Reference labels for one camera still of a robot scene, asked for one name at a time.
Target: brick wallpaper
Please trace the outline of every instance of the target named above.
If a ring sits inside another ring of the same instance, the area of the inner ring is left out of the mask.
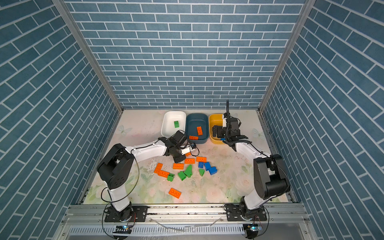
[[[256,109],[305,0],[66,1],[126,109]]]
[[[0,239],[50,239],[118,113],[50,0],[0,6]]]
[[[384,2],[317,0],[265,116],[319,239],[384,239]]]

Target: orange building block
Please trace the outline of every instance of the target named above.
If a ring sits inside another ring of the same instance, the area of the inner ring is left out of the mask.
[[[158,175],[159,175],[160,177],[168,177],[169,172],[160,170],[159,173],[158,173]]]
[[[201,129],[201,127],[197,127],[197,135],[203,135],[203,130]]]
[[[184,169],[184,163],[174,163],[173,164],[173,169],[183,170]]]
[[[184,161],[185,164],[195,164],[194,158],[186,158]]]
[[[158,174],[162,167],[163,167],[163,164],[162,163],[158,163],[156,168],[155,168],[155,171],[153,171],[153,172]]]
[[[181,192],[177,191],[176,189],[171,188],[169,190],[169,194],[178,199],[178,198],[180,198]]]
[[[196,157],[196,161],[197,162],[207,162],[207,158],[206,157]]]

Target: metal rail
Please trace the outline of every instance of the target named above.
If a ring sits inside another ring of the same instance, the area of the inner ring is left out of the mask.
[[[137,222],[138,225],[154,224],[151,219],[165,224],[211,224],[219,218],[221,220],[217,224],[249,223],[249,221],[228,222],[224,204],[146,204],[146,206],[148,206],[146,221]],[[303,204],[271,203],[264,206],[269,212],[270,222],[309,222]],[[70,205],[63,223],[65,225],[99,225],[104,207],[105,205]]]

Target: green building block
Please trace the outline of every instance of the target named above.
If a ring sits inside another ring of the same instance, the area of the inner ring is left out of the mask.
[[[181,179],[181,181],[183,181],[187,176],[184,174],[184,172],[179,172],[177,174],[179,176],[179,178]]]
[[[202,168],[199,168],[199,173],[200,173],[200,176],[203,176],[203,175],[204,175],[204,173],[205,173],[204,169],[202,169]]]
[[[187,177],[191,177],[192,176],[192,165],[188,165],[187,169],[184,171],[184,174]]]
[[[170,173],[169,175],[168,175],[168,177],[167,177],[167,180],[168,181],[173,181],[173,178],[175,177],[175,175],[173,174],[173,173]]]

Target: aluminum frame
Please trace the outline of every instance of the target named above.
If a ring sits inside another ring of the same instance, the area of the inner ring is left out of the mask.
[[[225,204],[146,204],[148,212],[145,222],[136,222],[136,227],[157,225],[195,225],[212,224],[227,226],[250,221],[228,222]],[[299,223],[305,240],[314,240],[310,230],[310,220],[302,203],[268,203],[264,205],[269,212],[270,223]],[[70,205],[53,239],[65,240],[72,227],[100,226],[105,205]],[[111,228],[118,223],[104,223],[104,228]]]

